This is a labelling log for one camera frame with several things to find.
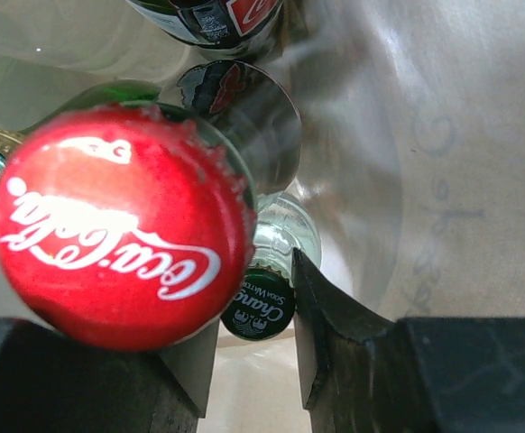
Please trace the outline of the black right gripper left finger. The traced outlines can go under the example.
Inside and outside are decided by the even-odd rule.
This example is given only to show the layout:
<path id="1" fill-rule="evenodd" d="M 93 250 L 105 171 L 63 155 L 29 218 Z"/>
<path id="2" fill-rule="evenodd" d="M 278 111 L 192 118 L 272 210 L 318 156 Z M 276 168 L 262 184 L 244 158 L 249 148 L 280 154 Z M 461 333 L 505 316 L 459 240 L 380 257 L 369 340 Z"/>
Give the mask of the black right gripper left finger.
<path id="1" fill-rule="evenodd" d="M 218 325 L 126 353 L 0 318 L 0 432 L 194 432 L 207 410 Z"/>

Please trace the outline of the clear glass bottle green cap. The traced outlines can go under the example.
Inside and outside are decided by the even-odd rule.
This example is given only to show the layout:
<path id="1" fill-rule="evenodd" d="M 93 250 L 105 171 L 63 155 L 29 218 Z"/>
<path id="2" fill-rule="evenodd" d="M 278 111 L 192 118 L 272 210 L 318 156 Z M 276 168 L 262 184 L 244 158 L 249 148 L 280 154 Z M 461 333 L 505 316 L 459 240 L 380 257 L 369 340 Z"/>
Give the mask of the clear glass bottle green cap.
<path id="1" fill-rule="evenodd" d="M 241 289 L 221 315 L 221 322 L 231 335 L 257 342 L 278 336 L 293 319 L 293 251 L 303 252 L 319 266 L 322 247 L 313 218 L 287 192 L 260 197 L 253 243 L 253 259 Z"/>

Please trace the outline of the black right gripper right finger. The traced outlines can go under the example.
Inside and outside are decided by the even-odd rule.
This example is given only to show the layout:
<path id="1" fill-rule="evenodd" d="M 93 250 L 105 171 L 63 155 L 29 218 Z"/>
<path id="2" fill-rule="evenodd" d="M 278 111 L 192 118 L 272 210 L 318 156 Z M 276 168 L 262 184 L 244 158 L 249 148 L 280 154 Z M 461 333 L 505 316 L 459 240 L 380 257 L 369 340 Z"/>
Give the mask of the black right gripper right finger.
<path id="1" fill-rule="evenodd" d="M 315 432 L 525 432 L 525 318 L 390 321 L 292 257 L 303 408 Z"/>

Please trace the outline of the small cola bottle red cap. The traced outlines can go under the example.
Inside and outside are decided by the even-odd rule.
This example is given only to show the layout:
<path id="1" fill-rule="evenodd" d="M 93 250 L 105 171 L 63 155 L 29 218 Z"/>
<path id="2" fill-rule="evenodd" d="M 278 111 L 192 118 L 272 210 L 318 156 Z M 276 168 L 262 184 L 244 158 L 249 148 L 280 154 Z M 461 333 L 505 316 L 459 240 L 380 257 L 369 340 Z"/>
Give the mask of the small cola bottle red cap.
<path id="1" fill-rule="evenodd" d="M 194 336 L 240 290 L 259 199 L 291 184 L 301 135 L 286 87 L 240 60 L 64 110 L 5 165 L 1 269 L 79 342 L 146 351 Z"/>

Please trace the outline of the large cola bottle red cap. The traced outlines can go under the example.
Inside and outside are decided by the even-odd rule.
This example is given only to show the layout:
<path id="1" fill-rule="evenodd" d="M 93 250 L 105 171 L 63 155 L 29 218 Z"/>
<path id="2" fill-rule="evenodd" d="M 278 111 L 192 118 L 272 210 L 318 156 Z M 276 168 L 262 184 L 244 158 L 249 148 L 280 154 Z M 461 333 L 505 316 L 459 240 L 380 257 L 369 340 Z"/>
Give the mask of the large cola bottle red cap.
<path id="1" fill-rule="evenodd" d="M 271 37 L 282 1 L 130 1 L 168 35 L 203 50 L 237 57 L 260 50 Z"/>

